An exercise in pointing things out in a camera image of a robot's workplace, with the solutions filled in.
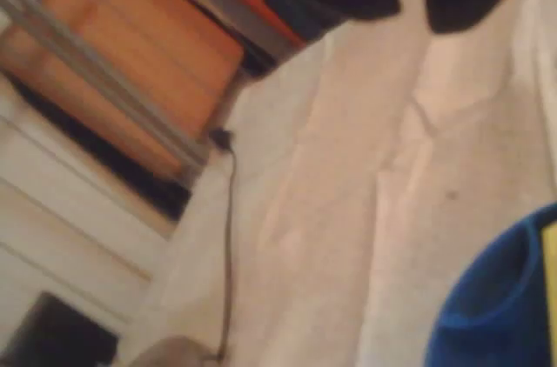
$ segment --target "orange wooden panel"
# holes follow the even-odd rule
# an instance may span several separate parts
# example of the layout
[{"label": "orange wooden panel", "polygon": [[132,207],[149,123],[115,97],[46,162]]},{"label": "orange wooden panel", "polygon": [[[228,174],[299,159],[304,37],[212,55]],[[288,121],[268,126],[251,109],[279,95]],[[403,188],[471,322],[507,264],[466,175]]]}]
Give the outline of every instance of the orange wooden panel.
[{"label": "orange wooden panel", "polygon": [[[193,137],[206,126],[243,56],[236,41],[186,0],[41,1]],[[171,153],[17,26],[3,35],[0,62],[156,174],[180,172]],[[43,79],[44,73],[60,84]]]}]

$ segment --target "wooden drawer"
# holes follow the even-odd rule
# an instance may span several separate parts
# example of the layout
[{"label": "wooden drawer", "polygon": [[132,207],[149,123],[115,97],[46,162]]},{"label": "wooden drawer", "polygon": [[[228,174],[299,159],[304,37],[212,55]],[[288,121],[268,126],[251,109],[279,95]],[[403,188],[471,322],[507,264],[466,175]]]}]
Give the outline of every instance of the wooden drawer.
[{"label": "wooden drawer", "polygon": [[[194,138],[242,60],[242,47],[187,0],[41,2]],[[169,151],[15,25],[0,64],[156,174],[180,172]]]}]

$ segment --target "blue object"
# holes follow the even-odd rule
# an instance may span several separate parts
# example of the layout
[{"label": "blue object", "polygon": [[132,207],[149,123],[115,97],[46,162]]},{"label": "blue object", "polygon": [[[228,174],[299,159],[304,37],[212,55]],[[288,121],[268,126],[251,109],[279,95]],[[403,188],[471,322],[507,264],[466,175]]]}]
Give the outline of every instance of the blue object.
[{"label": "blue object", "polygon": [[427,349],[426,367],[551,367],[540,232],[557,204],[502,234],[454,287]]}]

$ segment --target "plug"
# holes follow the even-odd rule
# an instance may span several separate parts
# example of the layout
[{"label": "plug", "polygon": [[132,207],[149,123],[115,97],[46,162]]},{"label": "plug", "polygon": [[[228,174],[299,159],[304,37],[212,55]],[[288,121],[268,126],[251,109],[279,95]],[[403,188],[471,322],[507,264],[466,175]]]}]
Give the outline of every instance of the plug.
[{"label": "plug", "polygon": [[232,152],[232,139],[234,134],[230,130],[217,128],[209,132],[209,138],[215,146],[223,152]]}]

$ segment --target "black cable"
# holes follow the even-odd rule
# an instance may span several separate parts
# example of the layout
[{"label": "black cable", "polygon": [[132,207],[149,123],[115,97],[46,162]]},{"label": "black cable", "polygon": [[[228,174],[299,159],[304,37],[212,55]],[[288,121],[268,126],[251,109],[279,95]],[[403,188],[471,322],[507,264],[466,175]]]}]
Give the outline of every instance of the black cable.
[{"label": "black cable", "polygon": [[232,133],[228,130],[217,129],[211,132],[211,140],[223,152],[230,153],[232,157],[232,172],[230,182],[228,184],[228,209],[226,211],[225,221],[225,298],[223,302],[223,326],[220,336],[220,345],[218,347],[216,360],[222,363],[227,355],[228,343],[230,341],[230,328],[232,323],[232,303],[233,303],[233,285],[234,272],[232,261],[232,213],[234,211],[234,185],[236,175],[238,173],[238,157],[232,148]]}]

